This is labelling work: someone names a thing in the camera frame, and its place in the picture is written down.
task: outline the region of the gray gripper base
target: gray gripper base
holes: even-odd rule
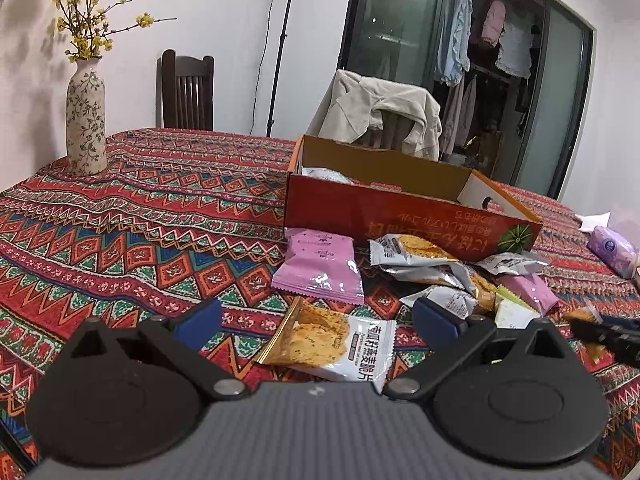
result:
[[[480,462],[437,434],[420,407],[380,397],[370,384],[263,383],[254,396],[245,400],[213,405],[180,446],[148,462],[92,470],[45,460],[29,478],[606,480],[608,477],[587,462],[537,471]]]

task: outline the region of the pink shirt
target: pink shirt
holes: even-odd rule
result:
[[[507,9],[500,0],[494,0],[486,14],[484,27],[482,28],[482,41],[494,47],[498,44],[502,28],[504,27],[504,19],[507,15]]]

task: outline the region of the sliding glass door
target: sliding glass door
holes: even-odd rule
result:
[[[424,74],[431,71],[440,2],[357,0],[340,66],[361,75],[421,85]]]
[[[544,38],[542,81],[512,182],[557,198],[582,115],[591,32],[547,0]]]

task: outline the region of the light blue shirt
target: light blue shirt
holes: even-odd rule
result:
[[[448,86],[460,83],[469,70],[466,49],[471,36],[471,0],[445,0],[444,24],[436,58],[435,78]]]

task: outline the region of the black cable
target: black cable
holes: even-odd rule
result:
[[[269,28],[271,27],[271,9],[273,9],[273,0],[271,0],[271,4],[269,5],[269,15],[267,16],[267,34],[264,38],[264,50],[262,51],[262,59],[260,60],[260,66],[258,67],[258,79],[255,82],[254,114],[251,120],[251,130],[249,131],[250,137],[251,137],[251,134],[254,132],[254,126],[255,126],[255,105],[258,102],[258,85],[260,84],[260,70],[262,69],[264,56],[267,53],[267,43],[269,41]]]

